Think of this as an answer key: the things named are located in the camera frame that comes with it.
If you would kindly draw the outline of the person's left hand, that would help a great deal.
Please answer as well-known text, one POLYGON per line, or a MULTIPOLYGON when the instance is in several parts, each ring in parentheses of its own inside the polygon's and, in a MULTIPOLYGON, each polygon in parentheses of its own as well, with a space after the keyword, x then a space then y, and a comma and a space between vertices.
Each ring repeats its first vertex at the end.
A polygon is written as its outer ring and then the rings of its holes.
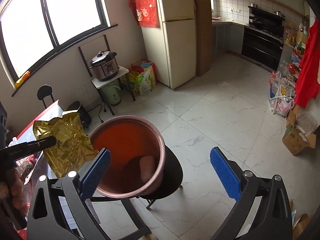
POLYGON ((27 199, 24 184, 20 180, 20 173, 16 168, 7 171, 6 179, 9 182, 1 181, 1 200, 12 196, 13 206, 24 215, 28 212, 27 199))

